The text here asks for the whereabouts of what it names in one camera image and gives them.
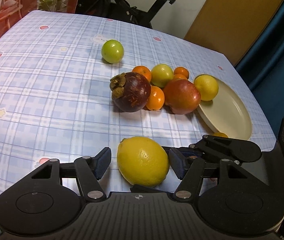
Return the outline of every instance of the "metal screw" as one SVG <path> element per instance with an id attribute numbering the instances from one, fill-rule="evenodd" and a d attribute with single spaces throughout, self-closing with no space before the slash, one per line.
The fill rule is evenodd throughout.
<path id="1" fill-rule="evenodd" d="M 103 192 L 99 191 L 99 190 L 92 190 L 88 193 L 88 197 L 89 198 L 102 198 L 103 197 Z"/>
<path id="2" fill-rule="evenodd" d="M 178 198 L 189 198 L 191 197 L 191 193 L 189 191 L 186 191 L 186 190 L 180 190 L 178 191 L 177 193 L 175 193 L 175 195 L 178 197 Z"/>

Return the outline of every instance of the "mangosteen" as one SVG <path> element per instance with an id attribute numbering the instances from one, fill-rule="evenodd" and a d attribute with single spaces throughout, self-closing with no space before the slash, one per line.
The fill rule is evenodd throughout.
<path id="1" fill-rule="evenodd" d="M 110 89 L 115 105 L 124 112 L 142 109 L 151 94 L 151 85 L 145 76 L 127 72 L 111 78 Z"/>

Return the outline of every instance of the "blue plaid tablecloth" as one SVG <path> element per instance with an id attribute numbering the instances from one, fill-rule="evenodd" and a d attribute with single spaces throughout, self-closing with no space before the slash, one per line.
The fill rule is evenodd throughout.
<path id="1" fill-rule="evenodd" d="M 124 47 L 118 64 L 102 60 L 101 47 L 109 39 Z M 250 140 L 262 150 L 273 148 L 275 136 L 265 115 L 223 54 L 120 21 L 33 11 L 0 38 L 0 193 L 49 158 L 72 162 L 106 146 L 112 162 L 100 183 L 106 192 L 128 191 L 116 164 L 123 138 L 146 136 L 180 147 L 212 133 L 196 111 L 123 113 L 113 106 L 112 76 L 158 63 L 184 66 L 190 80 L 201 73 L 223 80 L 250 114 Z M 179 182 L 170 170 L 159 188 L 174 191 Z M 72 179 L 64 184 L 76 191 Z"/>

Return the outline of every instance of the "lemon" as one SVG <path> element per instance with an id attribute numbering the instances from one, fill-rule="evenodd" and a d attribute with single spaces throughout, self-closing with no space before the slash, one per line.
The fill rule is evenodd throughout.
<path id="1" fill-rule="evenodd" d="M 156 186 L 169 171 L 168 155 L 161 145 L 147 137 L 123 139 L 116 158 L 119 171 L 132 185 Z"/>
<path id="2" fill-rule="evenodd" d="M 194 79 L 193 84 L 201 94 L 201 100 L 210 101 L 219 92 L 219 85 L 216 79 L 209 75 L 201 75 Z"/>
<path id="3" fill-rule="evenodd" d="M 225 133 L 222 132 L 215 132 L 214 134 L 212 134 L 213 136 L 219 136 L 219 137 L 224 137 L 224 138 L 228 138 L 228 136 Z"/>

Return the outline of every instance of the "orange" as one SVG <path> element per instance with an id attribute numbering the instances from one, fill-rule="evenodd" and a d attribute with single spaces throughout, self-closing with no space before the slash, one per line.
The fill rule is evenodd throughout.
<path id="1" fill-rule="evenodd" d="M 140 73 L 145 76 L 149 82 L 151 82 L 151 71 L 146 66 L 136 66 L 132 69 L 132 72 Z"/>
<path id="2" fill-rule="evenodd" d="M 187 80 L 186 76 L 184 76 L 184 75 L 182 75 L 182 74 L 175 74 L 175 75 L 173 76 L 173 79 L 179 79 L 179 78 L 181 78 L 181 79 L 186 79 L 186 80 Z"/>
<path id="3" fill-rule="evenodd" d="M 151 86 L 151 94 L 146 103 L 147 109 L 151 111 L 160 110 L 164 104 L 164 93 L 161 88 Z"/>
<path id="4" fill-rule="evenodd" d="M 228 136 L 225 133 L 222 132 L 215 132 L 214 134 L 212 134 L 213 136 L 219 136 L 219 137 L 224 137 L 224 138 L 228 138 Z"/>
<path id="5" fill-rule="evenodd" d="M 174 75 L 175 74 L 182 74 L 182 75 L 184 75 L 186 77 L 186 79 L 189 79 L 189 76 L 190 76 L 188 70 L 186 68 L 184 68 L 184 67 L 177 67 L 174 70 L 173 73 L 174 73 Z"/>

